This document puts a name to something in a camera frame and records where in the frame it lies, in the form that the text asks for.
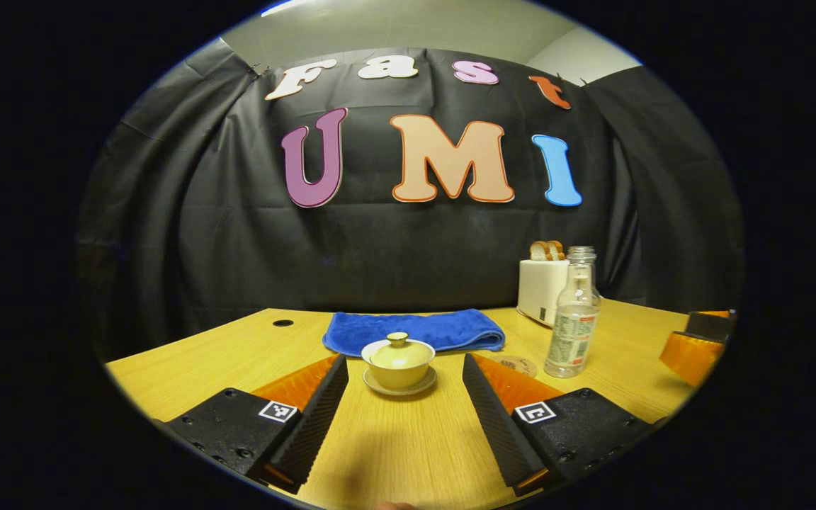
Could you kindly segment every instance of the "white wall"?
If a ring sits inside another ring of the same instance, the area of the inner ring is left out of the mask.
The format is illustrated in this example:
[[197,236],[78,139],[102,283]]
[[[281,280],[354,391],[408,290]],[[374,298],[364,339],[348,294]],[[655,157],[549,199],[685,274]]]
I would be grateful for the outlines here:
[[577,26],[528,0],[311,0],[270,16],[253,16],[222,38],[245,62],[261,62],[261,68],[394,46],[471,52],[525,64]]
[[602,35],[580,26],[556,39],[528,62],[530,67],[583,85],[641,62]]

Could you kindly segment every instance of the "cup lid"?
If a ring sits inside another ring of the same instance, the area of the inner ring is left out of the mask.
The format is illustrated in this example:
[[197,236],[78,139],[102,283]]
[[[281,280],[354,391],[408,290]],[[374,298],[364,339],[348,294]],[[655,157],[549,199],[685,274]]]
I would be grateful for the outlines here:
[[408,333],[386,335],[389,345],[381,346],[372,356],[373,365],[382,368],[411,368],[430,361],[434,354],[428,346],[408,339]]

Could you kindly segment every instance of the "peach letter m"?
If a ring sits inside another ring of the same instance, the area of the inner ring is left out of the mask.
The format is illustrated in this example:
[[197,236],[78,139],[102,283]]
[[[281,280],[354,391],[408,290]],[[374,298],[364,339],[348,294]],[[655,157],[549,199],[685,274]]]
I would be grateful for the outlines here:
[[396,115],[389,120],[402,132],[402,183],[392,189],[398,201],[428,201],[437,187],[427,181],[427,164],[449,198],[462,193],[468,172],[474,172],[467,194],[474,200],[507,203],[515,198],[502,164],[502,127],[476,120],[465,126],[457,145],[436,120],[426,115]]

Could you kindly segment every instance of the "black block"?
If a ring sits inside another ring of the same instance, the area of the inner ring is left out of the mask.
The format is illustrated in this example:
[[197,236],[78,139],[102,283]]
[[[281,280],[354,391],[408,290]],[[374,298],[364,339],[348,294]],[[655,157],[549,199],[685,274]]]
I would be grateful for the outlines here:
[[654,429],[590,388],[519,407],[512,419],[562,483],[617,458]]
[[[348,381],[346,358],[339,355],[305,406],[304,416],[268,459],[270,467],[255,465],[254,471],[260,472],[259,477],[271,479],[271,483],[282,490],[298,493],[327,437]],[[274,469],[276,474],[266,469]]]
[[[474,404],[489,449],[496,458],[499,474],[502,475],[507,487],[516,488],[518,484],[545,469],[544,462],[512,421],[505,407],[499,402],[496,392],[490,387],[486,375],[483,375],[470,354],[465,354],[462,381],[470,401]],[[516,494],[519,496],[525,492],[527,491],[516,488]]]
[[301,419],[297,407],[227,387],[166,426],[220,464],[247,475],[270,458]]
[[725,343],[735,329],[735,319],[693,311],[688,314],[686,334],[713,342]]

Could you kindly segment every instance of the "orange block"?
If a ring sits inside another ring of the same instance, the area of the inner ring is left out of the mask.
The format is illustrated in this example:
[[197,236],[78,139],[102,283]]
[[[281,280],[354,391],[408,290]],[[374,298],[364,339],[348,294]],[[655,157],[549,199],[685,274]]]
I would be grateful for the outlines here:
[[499,402],[505,407],[506,412],[511,414],[515,407],[527,406],[542,400],[549,400],[554,397],[561,397],[563,393],[556,388],[535,380],[530,375],[517,372],[502,363],[497,363],[492,359],[486,359],[474,353],[470,353],[480,367],[480,371],[487,378],[490,387],[499,397]]
[[690,385],[699,385],[723,354],[723,345],[682,333],[670,333],[660,361]]
[[314,391],[320,386],[320,381],[326,377],[329,369],[338,355],[321,359],[314,364],[298,369],[288,375],[251,391],[250,394],[266,400],[275,400],[281,404],[295,406],[304,412],[305,406],[314,396]]
[[699,313],[703,313],[705,315],[715,315],[716,317],[725,317],[725,319],[729,319],[729,310],[723,310],[723,311],[699,311]]

